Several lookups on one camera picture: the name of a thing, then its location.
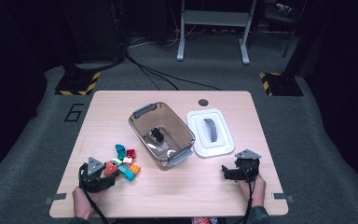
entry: gray carpet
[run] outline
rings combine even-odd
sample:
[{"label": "gray carpet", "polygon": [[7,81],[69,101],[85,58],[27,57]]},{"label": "gray carpet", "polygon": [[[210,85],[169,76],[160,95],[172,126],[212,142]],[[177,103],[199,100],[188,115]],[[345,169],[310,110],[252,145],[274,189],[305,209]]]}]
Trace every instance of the gray carpet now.
[{"label": "gray carpet", "polygon": [[[303,97],[267,96],[260,72],[282,72],[286,40],[257,34],[249,49],[251,63],[241,63],[239,36],[200,36],[186,42],[185,59],[176,61],[178,43],[166,48],[147,44],[129,48],[138,62],[160,72],[215,86],[224,91],[249,91],[267,138],[285,193],[293,195],[289,213],[274,223],[358,223],[358,175],[339,155],[324,132],[318,106],[302,77],[296,80]],[[95,67],[99,64],[87,64]],[[60,96],[54,88],[61,67],[46,72],[48,89],[16,145],[0,164],[0,223],[67,223],[49,216],[44,204],[57,190],[92,95]],[[183,91],[211,90],[171,79]],[[160,80],[161,90],[174,90]],[[125,60],[101,72],[93,91],[156,90],[137,66]],[[78,122],[65,122],[73,104],[82,111]],[[238,217],[230,217],[233,223]]]}]

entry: table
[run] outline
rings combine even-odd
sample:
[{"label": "table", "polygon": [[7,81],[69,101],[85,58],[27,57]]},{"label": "table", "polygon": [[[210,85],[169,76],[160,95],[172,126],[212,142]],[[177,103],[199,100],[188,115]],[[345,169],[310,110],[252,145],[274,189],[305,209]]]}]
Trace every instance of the table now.
[{"label": "table", "polygon": [[249,64],[249,55],[246,49],[246,39],[249,34],[252,19],[255,12],[255,4],[257,0],[252,1],[251,8],[248,12],[224,12],[224,11],[195,11],[186,10],[185,0],[182,0],[181,12],[181,35],[179,49],[176,56],[177,61],[182,61],[185,54],[185,25],[186,24],[202,24],[202,25],[221,25],[221,26],[239,26],[244,27],[243,38],[239,40],[241,48],[242,62]]},{"label": "table", "polygon": [[[199,105],[206,99],[207,106]],[[219,109],[231,131],[235,149],[225,156],[201,159],[191,155],[169,171],[161,171],[129,124],[138,108],[155,102],[166,103],[184,122],[194,110]],[[272,216],[288,212],[285,200],[271,192],[282,192],[269,147],[247,91],[97,91],[89,106],[72,155],[54,201],[52,217],[72,217],[72,190],[77,173],[89,157],[109,161],[117,156],[115,144],[136,150],[135,164],[141,172],[132,182],[120,176],[99,201],[106,217],[234,217],[243,216],[246,201],[237,183],[225,180],[221,165],[234,169],[235,154],[246,148],[262,156],[260,174],[267,181],[265,206]]]}]

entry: person's hand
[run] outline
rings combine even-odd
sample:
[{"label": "person's hand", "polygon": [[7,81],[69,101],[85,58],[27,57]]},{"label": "person's hand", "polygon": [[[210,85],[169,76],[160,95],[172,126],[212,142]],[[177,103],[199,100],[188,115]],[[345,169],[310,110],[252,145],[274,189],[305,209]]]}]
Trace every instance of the person's hand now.
[{"label": "person's hand", "polygon": [[[237,181],[237,183],[240,185],[243,196],[247,201],[249,201],[249,184],[245,181]],[[251,182],[251,187],[253,188],[255,186],[254,192],[252,194],[252,207],[264,206],[264,199],[266,197],[266,185],[267,183],[261,177],[261,175],[258,175],[255,178],[255,181]]]},{"label": "person's hand", "polygon": [[[97,193],[89,193],[89,196],[97,203],[105,192],[106,189]],[[83,189],[76,187],[74,191],[72,191],[72,196],[74,197],[74,216],[88,220],[94,209],[91,207],[89,200],[87,200]]]}]

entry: colorful block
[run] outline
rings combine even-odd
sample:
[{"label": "colorful block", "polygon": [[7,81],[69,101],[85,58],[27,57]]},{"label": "colorful block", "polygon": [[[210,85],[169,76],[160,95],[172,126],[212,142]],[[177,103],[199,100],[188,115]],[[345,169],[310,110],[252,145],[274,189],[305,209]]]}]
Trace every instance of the colorful block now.
[{"label": "colorful block", "polygon": [[124,157],[123,162],[129,166],[132,164],[132,158]]},{"label": "colorful block", "polygon": [[116,144],[115,145],[116,151],[117,151],[117,158],[121,161],[124,160],[124,157],[127,156],[126,148],[124,148],[123,145]]},{"label": "colorful block", "polygon": [[141,171],[141,167],[138,166],[138,165],[132,164],[132,165],[130,166],[130,170],[131,170],[134,174],[138,175],[139,172]]},{"label": "colorful block", "polygon": [[129,169],[129,167],[127,165],[120,165],[118,167],[118,170],[123,173],[124,177],[126,177],[126,179],[132,181],[135,179],[135,174]]},{"label": "colorful block", "polygon": [[118,166],[113,164],[111,161],[108,161],[106,163],[106,167],[103,170],[103,173],[105,176],[110,176],[112,175],[116,170],[118,169]]},{"label": "colorful block", "polygon": [[127,157],[135,159],[135,149],[127,149]]},{"label": "colorful block", "polygon": [[120,166],[123,164],[123,161],[119,160],[118,158],[113,158],[110,160],[112,163],[116,164],[117,166]]}]

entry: white lid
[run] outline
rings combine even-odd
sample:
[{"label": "white lid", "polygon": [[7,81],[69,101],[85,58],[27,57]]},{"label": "white lid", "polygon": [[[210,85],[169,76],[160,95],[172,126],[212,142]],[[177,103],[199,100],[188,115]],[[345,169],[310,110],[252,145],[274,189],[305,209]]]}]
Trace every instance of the white lid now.
[{"label": "white lid", "polygon": [[202,158],[228,154],[234,150],[234,141],[223,114],[218,109],[191,111],[187,126],[196,136],[194,150]]}]

